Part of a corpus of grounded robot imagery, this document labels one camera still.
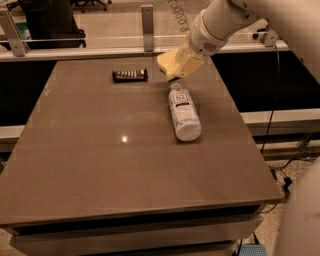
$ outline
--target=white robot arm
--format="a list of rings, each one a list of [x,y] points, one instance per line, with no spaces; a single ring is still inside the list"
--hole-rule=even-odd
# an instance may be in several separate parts
[[[238,30],[264,18],[320,82],[320,1],[213,0],[193,22],[182,45],[159,55],[168,80],[197,70],[203,55],[214,55]]]

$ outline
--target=table top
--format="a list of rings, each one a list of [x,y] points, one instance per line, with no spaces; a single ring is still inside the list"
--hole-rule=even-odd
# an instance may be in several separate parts
[[[144,68],[147,82],[112,80]],[[58,62],[0,176],[0,226],[279,201],[211,60],[179,82],[202,124],[193,142],[175,137],[155,57]]]

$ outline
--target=table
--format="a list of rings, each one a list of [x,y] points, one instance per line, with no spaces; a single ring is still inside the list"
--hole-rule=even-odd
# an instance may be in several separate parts
[[[147,82],[112,80],[112,70],[144,68]],[[175,137],[155,57],[59,61],[0,176],[12,246],[165,255],[225,251],[249,236],[280,189],[211,60],[179,82],[202,124],[189,143]]]

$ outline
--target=can label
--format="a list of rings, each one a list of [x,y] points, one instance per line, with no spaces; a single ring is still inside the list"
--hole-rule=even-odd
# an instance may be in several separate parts
[[[170,105],[175,126],[183,125],[185,122],[197,121],[196,111],[186,92],[172,93]]]

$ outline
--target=black panel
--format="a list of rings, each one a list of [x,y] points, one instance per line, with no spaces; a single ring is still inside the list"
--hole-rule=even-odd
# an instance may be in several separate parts
[[[201,220],[213,217],[239,216],[253,214],[259,209],[260,205],[230,207],[212,210],[198,210],[177,213],[150,214],[132,217],[98,219],[98,220],[74,220],[67,222],[38,224],[34,226],[11,227],[19,235],[35,235],[44,233],[67,232],[77,230],[89,230],[98,228],[123,227],[131,225],[148,225],[170,223],[182,220]]]
[[[127,256],[169,256],[169,255],[185,255],[191,253],[206,253],[214,254],[217,249],[222,249],[231,246],[233,241],[220,241],[206,244],[193,244],[184,246],[164,247],[155,249],[146,249],[129,252],[118,252],[118,253],[101,253],[101,254],[90,254],[90,256],[113,256],[113,255],[127,255]]]
[[[275,109],[319,108],[319,84],[292,52],[279,56]],[[240,112],[272,110],[278,81],[276,52],[216,54],[212,60]]]
[[[0,63],[0,126],[26,124],[55,64]]]

